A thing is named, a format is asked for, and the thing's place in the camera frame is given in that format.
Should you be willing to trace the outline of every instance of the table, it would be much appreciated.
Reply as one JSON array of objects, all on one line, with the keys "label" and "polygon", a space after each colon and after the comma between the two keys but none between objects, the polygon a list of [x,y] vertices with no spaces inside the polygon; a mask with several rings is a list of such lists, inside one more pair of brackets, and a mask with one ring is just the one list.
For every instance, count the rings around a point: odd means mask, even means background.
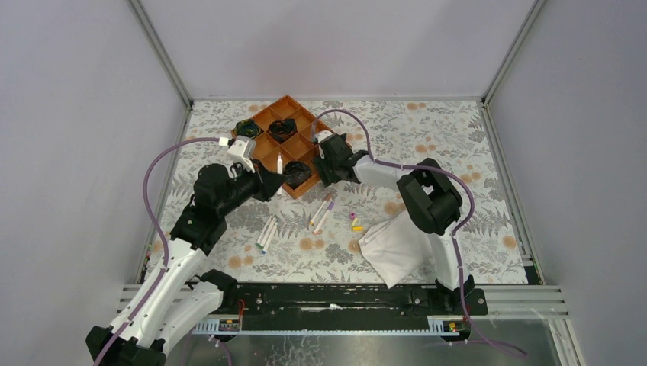
[{"label": "table", "polygon": [[[472,189],[476,212],[459,232],[465,263],[480,284],[525,284],[517,239],[497,176],[476,101],[299,101],[313,114],[331,108],[355,113],[369,129],[376,157],[417,163],[426,157],[463,179]],[[185,139],[230,136],[233,125],[251,117],[268,102],[197,101],[186,128]],[[365,149],[360,127],[343,114],[326,116],[324,122],[337,133],[348,133],[354,149]],[[188,203],[193,182],[203,165],[230,161],[225,149],[213,143],[195,143],[182,148],[161,217],[166,235]],[[323,234],[307,227],[327,193],[335,207]],[[462,212],[467,212],[464,199]],[[349,214],[356,213],[367,230],[404,210],[401,196],[387,188],[340,182],[324,189],[315,185],[299,199],[275,196],[269,203],[246,202],[227,217],[227,231],[208,259],[196,271],[212,268],[238,281],[275,282],[382,282],[362,257],[358,240],[363,232],[351,230]],[[261,254],[254,243],[270,214],[278,218],[278,235],[269,252]],[[159,260],[162,245],[153,240],[150,271]],[[406,283],[430,283],[435,279],[433,258],[407,276]]]}]

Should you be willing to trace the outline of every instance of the floral tablecloth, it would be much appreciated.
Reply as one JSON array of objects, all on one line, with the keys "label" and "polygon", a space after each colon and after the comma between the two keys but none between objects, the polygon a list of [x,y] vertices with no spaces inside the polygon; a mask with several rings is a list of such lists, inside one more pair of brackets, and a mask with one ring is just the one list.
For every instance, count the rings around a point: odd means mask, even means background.
[{"label": "floral tablecloth", "polygon": [[[459,232],[465,262],[477,283],[525,284],[517,241],[510,224],[499,178],[475,101],[300,101],[313,114],[345,108],[362,119],[370,133],[374,154],[405,163],[426,157],[460,176],[472,189],[476,213]],[[233,125],[251,117],[265,102],[198,101],[186,130],[186,139],[229,136]],[[365,149],[360,127],[349,117],[332,114],[324,122],[338,133],[348,133],[355,149]],[[166,235],[188,203],[193,182],[203,165],[230,164],[225,149],[213,143],[185,146],[175,167],[161,217]],[[315,236],[307,227],[327,193],[335,207]],[[467,211],[464,199],[462,212]],[[340,182],[324,189],[315,185],[299,199],[275,196],[271,202],[246,202],[227,217],[227,231],[196,274],[212,268],[238,281],[381,282],[359,251],[363,232],[351,230],[349,214],[356,213],[367,230],[404,210],[399,193],[371,185]],[[254,246],[270,214],[278,218],[278,232],[265,255]],[[159,238],[151,245],[147,271],[161,256]],[[433,258],[405,278],[407,283],[435,279]]]}]

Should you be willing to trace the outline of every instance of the white cloth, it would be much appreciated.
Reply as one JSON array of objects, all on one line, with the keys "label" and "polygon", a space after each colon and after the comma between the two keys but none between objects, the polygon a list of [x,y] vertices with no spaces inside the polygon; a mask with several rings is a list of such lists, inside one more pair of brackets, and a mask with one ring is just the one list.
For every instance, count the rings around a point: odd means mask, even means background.
[{"label": "white cloth", "polygon": [[432,256],[431,239],[404,211],[393,220],[371,226],[359,240],[362,255],[393,287]]}]

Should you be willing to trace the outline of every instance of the leaf pattern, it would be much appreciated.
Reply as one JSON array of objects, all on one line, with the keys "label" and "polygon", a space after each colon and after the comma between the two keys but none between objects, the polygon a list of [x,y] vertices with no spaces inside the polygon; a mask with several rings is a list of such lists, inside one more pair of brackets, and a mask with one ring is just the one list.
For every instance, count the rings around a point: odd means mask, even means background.
[{"label": "leaf pattern", "polygon": [[[474,101],[301,101],[313,114],[344,108],[365,121],[377,157],[414,164],[434,158],[472,189],[474,218],[459,233],[465,263],[477,283],[526,283],[516,248],[510,213],[496,173],[488,139]],[[197,101],[186,130],[186,139],[230,136],[237,121],[251,117],[267,102]],[[354,149],[366,149],[362,129],[344,114],[328,114],[323,121],[337,133],[346,133]],[[169,232],[193,193],[199,169],[211,163],[230,164],[225,149],[212,143],[182,148],[167,192],[160,223]],[[313,235],[307,223],[327,194],[335,207],[323,234]],[[355,213],[367,230],[404,209],[400,195],[374,185],[340,182],[324,189],[320,183],[298,200],[275,196],[268,203],[247,201],[227,217],[227,231],[196,274],[218,268],[239,281],[276,282],[381,282],[372,266],[357,252],[363,235],[350,228]],[[464,204],[462,212],[467,212]],[[269,215],[278,231],[267,254],[255,243]],[[449,237],[441,240],[449,242]],[[148,271],[161,256],[152,243]],[[404,282],[429,283],[435,279],[435,259],[425,261]]]}]

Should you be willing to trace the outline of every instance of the white wall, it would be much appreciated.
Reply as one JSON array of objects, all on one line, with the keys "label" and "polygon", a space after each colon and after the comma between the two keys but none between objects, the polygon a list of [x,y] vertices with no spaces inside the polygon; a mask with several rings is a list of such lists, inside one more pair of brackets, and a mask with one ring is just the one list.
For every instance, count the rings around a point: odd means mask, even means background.
[{"label": "white wall", "polygon": [[589,365],[647,344],[647,2],[549,2],[492,105]]},{"label": "white wall", "polygon": [[0,364],[92,364],[182,114],[125,1],[0,3]]},{"label": "white wall", "polygon": [[483,95],[533,0],[143,1],[194,98]]}]

